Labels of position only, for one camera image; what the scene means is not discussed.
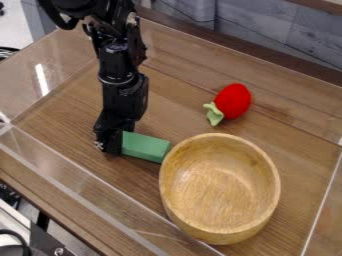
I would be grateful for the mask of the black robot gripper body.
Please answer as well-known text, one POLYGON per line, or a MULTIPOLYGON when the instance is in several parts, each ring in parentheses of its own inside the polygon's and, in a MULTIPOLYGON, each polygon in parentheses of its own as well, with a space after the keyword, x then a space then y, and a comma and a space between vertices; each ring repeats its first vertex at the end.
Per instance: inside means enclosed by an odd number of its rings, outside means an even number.
POLYGON ((115 130, 134 129, 149 102, 149 77, 139 72, 146 50, 131 54, 127 43, 107 43, 99 49, 99 73, 103 110, 94 125, 98 139, 115 130))

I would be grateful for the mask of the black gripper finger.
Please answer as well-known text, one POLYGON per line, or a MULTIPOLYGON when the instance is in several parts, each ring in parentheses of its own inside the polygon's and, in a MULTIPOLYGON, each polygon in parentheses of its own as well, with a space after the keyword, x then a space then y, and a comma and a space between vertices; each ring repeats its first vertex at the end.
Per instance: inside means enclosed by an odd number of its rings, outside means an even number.
POLYGON ((123 130, 104 130, 96 131, 95 146, 96 148, 108 154, 115 156, 122 154, 122 144, 123 144, 123 130))

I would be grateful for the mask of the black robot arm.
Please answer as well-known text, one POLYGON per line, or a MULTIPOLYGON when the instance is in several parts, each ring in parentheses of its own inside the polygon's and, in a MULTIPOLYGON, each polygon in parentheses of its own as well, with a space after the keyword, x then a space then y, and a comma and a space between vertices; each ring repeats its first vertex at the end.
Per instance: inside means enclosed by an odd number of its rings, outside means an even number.
POLYGON ((95 145, 123 151, 123 134, 135 129, 149 104, 149 77, 139 72, 147 59, 141 17, 133 0, 38 0, 56 26, 82 26, 99 61, 103 109, 94 125, 95 145))

